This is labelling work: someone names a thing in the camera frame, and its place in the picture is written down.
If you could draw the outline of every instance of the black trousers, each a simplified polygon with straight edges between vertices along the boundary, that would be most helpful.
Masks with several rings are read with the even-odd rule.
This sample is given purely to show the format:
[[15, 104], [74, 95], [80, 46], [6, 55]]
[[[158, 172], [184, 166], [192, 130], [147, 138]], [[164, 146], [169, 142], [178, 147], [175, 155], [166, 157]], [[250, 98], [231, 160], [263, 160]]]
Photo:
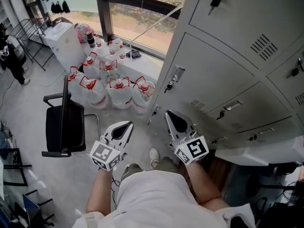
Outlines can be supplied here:
[[14, 78], [22, 85], [24, 84], [23, 68], [14, 51], [9, 52], [9, 56], [5, 58], [4, 64], [13, 74]]

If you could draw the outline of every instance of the shirt sleeve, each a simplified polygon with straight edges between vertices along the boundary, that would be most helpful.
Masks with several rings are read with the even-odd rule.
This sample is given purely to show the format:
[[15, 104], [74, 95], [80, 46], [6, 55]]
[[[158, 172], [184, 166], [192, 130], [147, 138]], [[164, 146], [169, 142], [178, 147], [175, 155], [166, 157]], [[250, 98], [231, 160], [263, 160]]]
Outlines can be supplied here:
[[87, 213], [76, 220], [73, 228], [97, 228], [104, 215], [100, 212]]
[[230, 227], [230, 223], [232, 218], [241, 217], [244, 223], [249, 228], [255, 228], [255, 218], [253, 216], [251, 207], [249, 204], [245, 204], [239, 207], [229, 207], [224, 209], [219, 209], [216, 213], [221, 214], [224, 220], [227, 222], [228, 227]]

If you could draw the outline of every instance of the chair seat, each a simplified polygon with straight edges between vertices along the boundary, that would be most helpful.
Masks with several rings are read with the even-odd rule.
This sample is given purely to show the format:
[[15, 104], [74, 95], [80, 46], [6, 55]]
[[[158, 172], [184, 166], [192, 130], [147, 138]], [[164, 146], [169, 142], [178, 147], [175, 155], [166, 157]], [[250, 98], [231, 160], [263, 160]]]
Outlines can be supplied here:
[[46, 138], [49, 152], [77, 152], [86, 149], [84, 129], [84, 109], [80, 105], [69, 104], [68, 124], [62, 136], [62, 150], [60, 150], [62, 106], [47, 109]]

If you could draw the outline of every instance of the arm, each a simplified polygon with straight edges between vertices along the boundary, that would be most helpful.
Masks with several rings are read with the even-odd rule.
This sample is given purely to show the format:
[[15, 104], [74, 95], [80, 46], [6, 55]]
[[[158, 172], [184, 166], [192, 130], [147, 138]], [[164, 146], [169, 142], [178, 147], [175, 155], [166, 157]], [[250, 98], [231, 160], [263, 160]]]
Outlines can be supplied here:
[[198, 204], [217, 211], [229, 207], [221, 198], [220, 192], [203, 167], [197, 162], [186, 166]]
[[87, 212], [97, 211], [104, 216], [111, 213], [111, 185], [112, 171], [100, 169], [86, 205]]

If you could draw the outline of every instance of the white marker cube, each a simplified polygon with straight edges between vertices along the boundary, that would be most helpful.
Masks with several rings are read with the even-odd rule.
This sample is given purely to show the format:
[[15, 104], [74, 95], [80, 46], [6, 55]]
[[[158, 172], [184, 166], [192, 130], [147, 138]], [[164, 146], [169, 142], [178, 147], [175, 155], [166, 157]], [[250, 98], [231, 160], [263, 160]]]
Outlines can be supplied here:
[[95, 141], [90, 156], [95, 165], [110, 171], [121, 160], [120, 151]]
[[174, 152], [185, 165], [197, 162], [209, 153], [204, 136], [177, 146]]

